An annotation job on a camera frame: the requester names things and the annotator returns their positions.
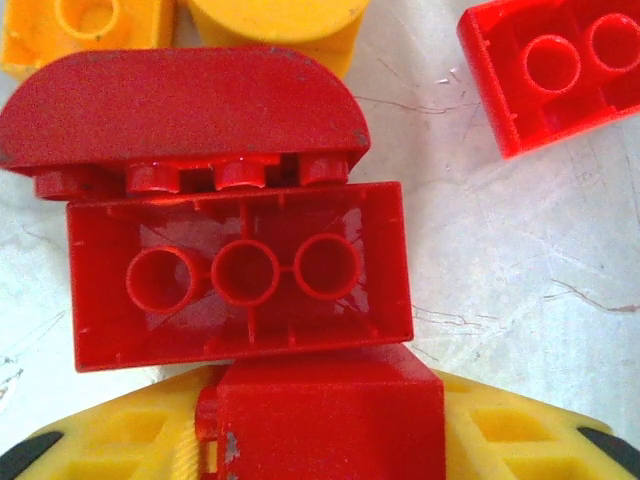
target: red 2x2 block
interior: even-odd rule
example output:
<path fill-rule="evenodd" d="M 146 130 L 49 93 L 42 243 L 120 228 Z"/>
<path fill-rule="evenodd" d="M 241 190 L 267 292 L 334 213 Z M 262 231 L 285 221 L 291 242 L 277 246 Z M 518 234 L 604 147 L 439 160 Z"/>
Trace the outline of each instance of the red 2x2 block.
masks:
<path fill-rule="evenodd" d="M 71 202 L 80 371 L 401 342 L 400 185 Z"/>
<path fill-rule="evenodd" d="M 502 154 L 640 111 L 640 2 L 500 0 L 458 34 Z"/>
<path fill-rule="evenodd" d="M 442 381 L 403 345 L 238 361 L 196 430 L 215 478 L 445 479 Z"/>

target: yellow plastic piece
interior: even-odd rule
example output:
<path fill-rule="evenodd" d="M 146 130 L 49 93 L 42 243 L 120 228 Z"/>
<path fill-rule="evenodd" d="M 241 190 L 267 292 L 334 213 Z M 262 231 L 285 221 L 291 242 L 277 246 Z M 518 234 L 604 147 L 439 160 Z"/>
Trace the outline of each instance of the yellow plastic piece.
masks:
<path fill-rule="evenodd" d="M 81 50 L 171 45 L 175 0 L 7 0 L 0 66 L 18 80 Z"/>
<path fill-rule="evenodd" d="M 36 432 L 64 436 L 17 480 L 199 480 L 195 406 L 222 369 L 193 370 Z"/>
<path fill-rule="evenodd" d="M 369 0 L 188 0 L 212 47 L 278 45 L 346 75 Z"/>
<path fill-rule="evenodd" d="M 445 384 L 447 480 L 634 480 L 577 427 L 597 420 L 436 372 Z"/>

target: red block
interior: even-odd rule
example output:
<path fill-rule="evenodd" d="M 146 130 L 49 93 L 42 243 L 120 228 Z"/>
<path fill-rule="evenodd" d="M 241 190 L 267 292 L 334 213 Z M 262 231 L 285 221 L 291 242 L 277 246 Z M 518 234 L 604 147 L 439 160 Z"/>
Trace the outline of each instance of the red block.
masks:
<path fill-rule="evenodd" d="M 640 111 L 640 2 L 499 0 L 458 26 L 508 158 Z"/>
<path fill-rule="evenodd" d="M 402 345 L 238 361 L 216 393 L 218 478 L 445 479 L 442 381 Z"/>
<path fill-rule="evenodd" d="M 71 202 L 80 371 L 401 342 L 398 183 Z"/>
<path fill-rule="evenodd" d="M 0 115 L 1 168 L 50 200 L 344 184 L 369 146 L 344 84 L 275 47 L 82 52 Z"/>

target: white surface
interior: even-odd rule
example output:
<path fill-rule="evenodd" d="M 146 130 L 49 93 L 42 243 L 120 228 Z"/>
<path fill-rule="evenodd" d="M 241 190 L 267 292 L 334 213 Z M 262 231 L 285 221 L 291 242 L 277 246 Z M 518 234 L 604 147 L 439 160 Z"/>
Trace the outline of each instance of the white surface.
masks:
<path fill-rule="evenodd" d="M 347 78 L 374 145 L 353 181 L 404 184 L 411 346 L 640 445 L 640 119 L 504 163 L 455 34 L 472 3 L 373 0 Z M 180 370 L 76 374 L 64 207 L 0 173 L 0 216 L 0 452 Z"/>

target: plastic block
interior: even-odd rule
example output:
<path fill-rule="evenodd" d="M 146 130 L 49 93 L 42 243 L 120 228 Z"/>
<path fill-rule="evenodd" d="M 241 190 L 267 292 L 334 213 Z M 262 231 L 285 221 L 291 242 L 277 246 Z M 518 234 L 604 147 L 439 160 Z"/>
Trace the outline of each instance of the plastic block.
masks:
<path fill-rule="evenodd" d="M 71 202 L 67 214 L 78 370 L 412 337 L 398 183 Z"/>
<path fill-rule="evenodd" d="M 0 114 L 1 167 L 51 200 L 344 184 L 369 146 L 342 82 L 270 47 L 79 53 Z"/>
<path fill-rule="evenodd" d="M 205 45 L 286 46 L 343 77 L 369 0 L 189 0 L 188 4 Z"/>
<path fill-rule="evenodd" d="M 24 80 L 82 50 L 171 45 L 174 0 L 8 0 L 0 65 Z"/>
<path fill-rule="evenodd" d="M 218 478 L 445 479 L 442 382 L 402 345 L 237 361 L 217 411 Z"/>
<path fill-rule="evenodd" d="M 633 468 L 638 471 L 640 452 L 629 444 L 625 444 L 625 455 L 601 450 L 583 433 L 585 429 L 601 432 L 602 437 L 611 432 L 607 425 L 471 380 L 435 373 L 445 387 L 448 480 L 637 478 L 631 472 Z"/>
<path fill-rule="evenodd" d="M 59 420 L 0 456 L 0 480 L 200 480 L 196 402 L 226 371 L 203 367 Z M 29 444 L 54 434 L 44 452 Z"/>
<path fill-rule="evenodd" d="M 500 0 L 458 26 L 504 157 L 640 111 L 640 2 Z"/>

